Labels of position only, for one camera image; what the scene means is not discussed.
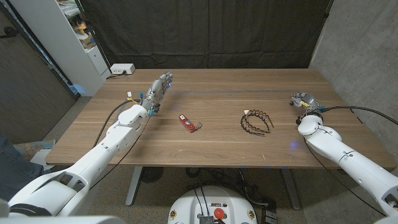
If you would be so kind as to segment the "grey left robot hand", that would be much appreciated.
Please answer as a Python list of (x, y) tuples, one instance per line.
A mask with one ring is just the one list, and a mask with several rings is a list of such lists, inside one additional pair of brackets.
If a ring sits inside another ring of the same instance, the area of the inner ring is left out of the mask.
[(162, 74), (153, 81), (145, 97), (143, 97), (141, 106), (143, 106), (151, 116), (159, 112), (160, 102), (163, 100), (166, 91), (171, 87), (172, 79), (173, 75), (170, 71)]

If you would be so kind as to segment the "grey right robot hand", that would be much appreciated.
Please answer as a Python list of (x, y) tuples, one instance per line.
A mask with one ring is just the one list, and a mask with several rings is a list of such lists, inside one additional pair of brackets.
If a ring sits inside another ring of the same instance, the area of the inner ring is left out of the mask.
[(290, 105), (304, 107), (307, 112), (317, 111), (320, 107), (318, 101), (311, 93), (295, 93), (290, 97)]

